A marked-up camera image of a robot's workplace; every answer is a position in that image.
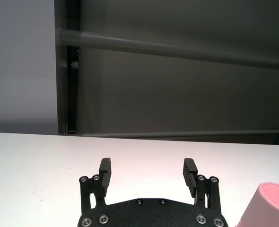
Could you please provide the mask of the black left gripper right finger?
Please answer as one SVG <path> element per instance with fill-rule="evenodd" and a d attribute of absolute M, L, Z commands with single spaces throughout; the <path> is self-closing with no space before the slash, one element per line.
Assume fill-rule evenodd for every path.
<path fill-rule="evenodd" d="M 184 159 L 183 176 L 190 194 L 194 198 L 194 205 L 221 214 L 219 179 L 215 176 L 206 178 L 198 174 L 198 169 L 192 158 Z"/>

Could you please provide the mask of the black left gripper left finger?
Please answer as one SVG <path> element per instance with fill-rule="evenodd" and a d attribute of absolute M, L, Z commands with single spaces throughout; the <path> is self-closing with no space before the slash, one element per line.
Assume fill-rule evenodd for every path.
<path fill-rule="evenodd" d="M 111 159 L 102 158 L 98 174 L 92 178 L 82 176 L 79 178 L 81 210 L 90 210 L 90 195 L 94 194 L 96 200 L 96 208 L 106 206 L 105 197 L 110 183 L 112 174 Z"/>

